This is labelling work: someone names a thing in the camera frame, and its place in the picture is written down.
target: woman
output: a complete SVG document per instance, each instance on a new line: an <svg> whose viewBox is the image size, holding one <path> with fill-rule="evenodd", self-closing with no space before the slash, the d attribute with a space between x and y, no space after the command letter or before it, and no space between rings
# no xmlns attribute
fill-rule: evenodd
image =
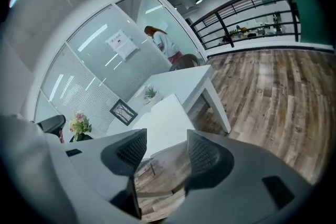
<svg viewBox="0 0 336 224"><path fill-rule="evenodd" d="M146 26L145 33L153 38L154 43L168 57L169 62L175 63L182 56L178 46L175 45L165 31L153 26Z"/></svg>

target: red hair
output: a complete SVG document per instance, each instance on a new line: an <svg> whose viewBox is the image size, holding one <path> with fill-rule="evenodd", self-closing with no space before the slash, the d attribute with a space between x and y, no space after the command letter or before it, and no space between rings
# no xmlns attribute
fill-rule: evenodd
<svg viewBox="0 0 336 224"><path fill-rule="evenodd" d="M159 31L159 32L164 33L164 34L167 35L167 33L166 33L165 31L163 31L163 30L161 30L161 29L158 29L158 28L155 28L155 27L153 27L153 26L149 26L149 25L147 25L147 26L145 27L145 33L146 33L147 35L151 36L151 37L152 37L152 36L155 34L155 32L157 32L157 31Z"/></svg>

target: white shirt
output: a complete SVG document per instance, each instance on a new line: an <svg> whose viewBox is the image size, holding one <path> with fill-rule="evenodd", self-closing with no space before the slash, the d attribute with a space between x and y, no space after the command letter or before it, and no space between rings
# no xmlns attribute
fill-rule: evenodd
<svg viewBox="0 0 336 224"><path fill-rule="evenodd" d="M156 45L163 45L163 53L169 58L177 54L180 50L175 45L174 41L168 35L160 31L156 31L153 35L153 40Z"/></svg>

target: white desk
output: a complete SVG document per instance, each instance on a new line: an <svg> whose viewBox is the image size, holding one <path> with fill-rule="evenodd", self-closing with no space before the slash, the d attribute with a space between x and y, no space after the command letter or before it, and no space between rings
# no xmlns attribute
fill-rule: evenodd
<svg viewBox="0 0 336 224"><path fill-rule="evenodd" d="M147 151L143 157L152 158L158 152L185 142L187 130L195 128L176 95L171 94L143 115L133 129L147 129Z"/></svg>
<svg viewBox="0 0 336 224"><path fill-rule="evenodd" d="M229 133L231 127L225 110L210 81L213 72L211 66L176 70L153 75L147 79L143 85L153 85L163 95L163 98L174 93L186 113L192 108L197 99L203 95L204 99L213 109L224 131ZM147 105L142 104L142 102L134 96L127 102L127 104L138 114L138 116L129 126L124 125L118 119L114 119L107 130L107 135L114 135L131 130L137 120L143 114L150 112L153 107L150 103Z"/></svg>

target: small succulent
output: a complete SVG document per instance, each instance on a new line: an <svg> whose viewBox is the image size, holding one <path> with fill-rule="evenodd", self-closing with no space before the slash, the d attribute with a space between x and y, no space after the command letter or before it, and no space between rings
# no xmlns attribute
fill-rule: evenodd
<svg viewBox="0 0 336 224"><path fill-rule="evenodd" d="M152 99L152 98L155 97L156 92L157 92L157 91L155 91L153 87L149 87L148 90L147 90L146 93L145 93L145 96L146 96L147 98L149 98L149 99Z"/></svg>

